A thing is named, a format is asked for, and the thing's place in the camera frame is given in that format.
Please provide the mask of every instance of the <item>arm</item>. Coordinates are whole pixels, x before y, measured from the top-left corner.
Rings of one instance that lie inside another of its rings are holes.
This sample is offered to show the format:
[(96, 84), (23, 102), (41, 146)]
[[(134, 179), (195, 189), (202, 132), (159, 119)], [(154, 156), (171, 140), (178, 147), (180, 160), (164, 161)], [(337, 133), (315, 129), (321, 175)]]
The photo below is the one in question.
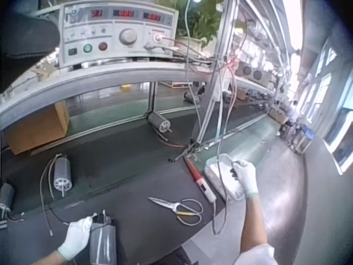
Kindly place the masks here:
[(240, 252), (251, 250), (253, 247), (267, 244), (267, 234), (259, 196), (247, 198), (242, 241)]
[(64, 243), (52, 254), (32, 265), (61, 265), (79, 254), (87, 245), (92, 217), (71, 222)]
[(41, 260), (33, 263), (32, 265), (61, 265), (64, 264), (66, 260), (59, 254), (56, 250), (52, 254), (42, 258)]
[(239, 160), (233, 163), (234, 170), (242, 184), (247, 200), (240, 252), (246, 252), (256, 246), (267, 244), (264, 218), (261, 210), (256, 170), (253, 164)]

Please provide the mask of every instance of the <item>gloved hand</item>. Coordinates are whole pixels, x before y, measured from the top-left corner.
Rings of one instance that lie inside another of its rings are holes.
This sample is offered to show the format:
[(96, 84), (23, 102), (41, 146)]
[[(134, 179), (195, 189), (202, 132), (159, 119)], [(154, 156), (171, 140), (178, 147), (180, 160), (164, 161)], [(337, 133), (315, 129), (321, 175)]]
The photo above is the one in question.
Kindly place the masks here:
[(259, 190), (256, 183), (256, 169), (254, 165), (245, 160), (238, 160), (233, 162), (233, 168), (245, 190), (245, 196), (249, 198), (258, 194)]
[(57, 249), (67, 261), (73, 259), (87, 245), (92, 226), (92, 217), (80, 219), (77, 222), (71, 222), (64, 243)]

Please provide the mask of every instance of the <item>potted plant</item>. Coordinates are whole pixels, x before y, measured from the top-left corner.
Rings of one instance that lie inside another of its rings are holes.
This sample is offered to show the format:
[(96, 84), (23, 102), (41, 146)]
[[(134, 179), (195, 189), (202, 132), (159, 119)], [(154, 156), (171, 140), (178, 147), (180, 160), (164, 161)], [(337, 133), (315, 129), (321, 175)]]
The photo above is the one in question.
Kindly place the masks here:
[[(202, 0), (199, 3), (191, 0), (188, 10), (188, 27), (190, 31), (190, 48), (200, 52), (217, 35), (220, 25), (221, 13), (216, 10), (220, 0)], [(181, 52), (187, 52), (188, 34), (185, 26), (185, 9), (188, 0), (159, 0), (158, 4), (174, 8), (179, 11), (178, 25), (176, 27), (175, 46)], [(191, 56), (197, 53), (189, 50)]]

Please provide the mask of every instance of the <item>white sleeve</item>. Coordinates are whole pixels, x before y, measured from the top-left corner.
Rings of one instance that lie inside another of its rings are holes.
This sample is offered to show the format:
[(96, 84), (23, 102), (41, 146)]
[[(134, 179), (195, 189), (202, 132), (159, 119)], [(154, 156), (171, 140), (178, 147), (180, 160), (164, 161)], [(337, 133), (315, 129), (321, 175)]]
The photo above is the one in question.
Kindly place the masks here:
[(234, 265), (277, 265), (275, 249), (270, 245), (260, 245), (241, 253)]

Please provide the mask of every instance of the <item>workbench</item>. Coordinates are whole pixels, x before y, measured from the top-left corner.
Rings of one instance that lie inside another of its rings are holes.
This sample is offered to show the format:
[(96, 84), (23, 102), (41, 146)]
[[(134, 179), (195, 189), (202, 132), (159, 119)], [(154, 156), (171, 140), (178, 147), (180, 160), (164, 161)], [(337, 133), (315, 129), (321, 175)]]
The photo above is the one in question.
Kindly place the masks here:
[[(230, 129), (262, 112), (251, 107), (239, 107), (234, 112)], [(217, 113), (212, 119), (206, 138), (215, 135)], [(187, 143), (195, 114), (167, 117), (174, 124), (174, 141)], [(14, 214), (26, 212), (23, 222), (9, 222), (1, 231), (4, 264), (28, 264), (39, 259), (63, 243), (67, 227), (49, 211), (49, 222), (54, 233), (49, 236), (40, 208), (39, 178), (45, 165), (56, 153), (64, 153), (71, 161), (74, 187), (61, 198), (55, 191), (52, 202), (44, 181), (45, 202), (64, 221), (76, 221), (103, 209), (117, 225), (120, 264), (149, 264), (167, 255), (191, 238), (212, 219), (212, 207), (184, 165), (183, 160), (168, 162), (181, 152), (161, 144), (145, 120), (109, 128), (35, 156), (8, 157), (4, 154), (4, 178), (14, 183), (16, 197)], [(155, 205), (147, 197), (166, 200), (194, 198), (204, 206), (203, 220), (194, 227), (182, 225), (174, 213)], [(217, 200), (217, 209), (223, 202)], [(88, 249), (77, 256), (77, 263), (87, 264)]]

